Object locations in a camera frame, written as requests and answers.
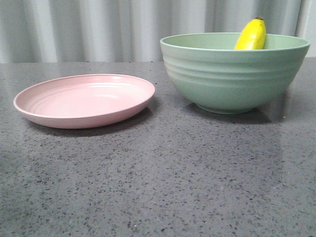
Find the white curtain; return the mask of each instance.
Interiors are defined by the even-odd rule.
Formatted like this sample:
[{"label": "white curtain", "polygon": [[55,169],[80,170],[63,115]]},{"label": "white curtain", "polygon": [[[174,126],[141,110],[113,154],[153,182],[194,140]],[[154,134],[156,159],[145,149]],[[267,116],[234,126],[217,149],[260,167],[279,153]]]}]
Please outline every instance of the white curtain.
[{"label": "white curtain", "polygon": [[266,19],[267,33],[304,37],[311,3],[0,0],[0,63],[160,61],[162,37],[240,32],[256,16]]}]

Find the bowl rim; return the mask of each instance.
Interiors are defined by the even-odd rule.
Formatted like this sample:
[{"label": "bowl rim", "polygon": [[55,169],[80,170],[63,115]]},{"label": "bowl rim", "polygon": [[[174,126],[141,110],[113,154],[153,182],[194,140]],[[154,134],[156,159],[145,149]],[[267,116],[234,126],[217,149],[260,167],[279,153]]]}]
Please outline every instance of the bowl rim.
[{"label": "bowl rim", "polygon": [[181,36],[194,36],[194,35],[240,35],[240,32],[209,32],[209,33],[192,33],[192,34],[180,34],[180,35],[173,35],[173,36],[167,36],[163,37],[160,40],[160,44],[171,46],[174,48],[182,48],[182,49],[191,49],[191,50],[200,50],[200,51],[220,51],[220,52],[275,52],[275,51],[284,51],[284,50],[294,50],[299,48],[305,48],[309,47],[311,43],[307,39],[303,39],[296,36],[287,36],[287,35],[280,35],[280,34],[267,34],[269,36],[277,36],[277,37],[283,37],[283,38],[292,38],[292,39],[300,39],[305,42],[305,44],[297,47],[287,47],[287,48],[274,48],[274,49],[211,49],[211,48],[196,48],[196,47],[186,47],[186,46],[178,46],[174,44],[169,44],[164,42],[166,39],[175,38],[175,37],[181,37]]}]

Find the bowl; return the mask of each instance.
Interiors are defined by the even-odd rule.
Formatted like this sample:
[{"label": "bowl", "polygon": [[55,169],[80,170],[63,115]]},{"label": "bowl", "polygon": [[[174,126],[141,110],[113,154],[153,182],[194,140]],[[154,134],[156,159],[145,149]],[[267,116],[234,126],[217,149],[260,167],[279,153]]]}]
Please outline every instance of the bowl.
[{"label": "bowl", "polygon": [[160,40],[163,60],[176,89],[201,109],[239,114],[284,93],[310,43],[266,35],[263,49],[234,50],[240,33],[203,33]]}]

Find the ridged bowl side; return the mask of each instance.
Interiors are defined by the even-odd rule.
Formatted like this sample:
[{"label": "ridged bowl side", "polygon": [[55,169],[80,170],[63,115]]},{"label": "ridged bowl side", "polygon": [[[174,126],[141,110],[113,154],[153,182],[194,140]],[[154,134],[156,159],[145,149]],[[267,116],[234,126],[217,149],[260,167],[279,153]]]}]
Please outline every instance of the ridged bowl side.
[{"label": "ridged bowl side", "polygon": [[[229,37],[229,47],[233,47],[238,35],[232,33]],[[308,45],[271,50],[213,50],[161,42],[161,49],[167,73],[185,98],[208,111],[236,114],[283,93],[300,69]]]}]

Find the bowl base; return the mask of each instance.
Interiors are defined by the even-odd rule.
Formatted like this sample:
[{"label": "bowl base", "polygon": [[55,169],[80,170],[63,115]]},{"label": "bowl base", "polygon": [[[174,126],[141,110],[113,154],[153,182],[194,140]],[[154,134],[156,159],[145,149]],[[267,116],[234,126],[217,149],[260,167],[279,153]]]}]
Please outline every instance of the bowl base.
[{"label": "bowl base", "polygon": [[216,113],[216,114],[223,114],[223,115],[235,115],[235,114],[243,114],[246,113],[252,109],[245,109],[245,110],[217,110],[209,107],[205,107],[203,105],[197,105],[200,109]]}]

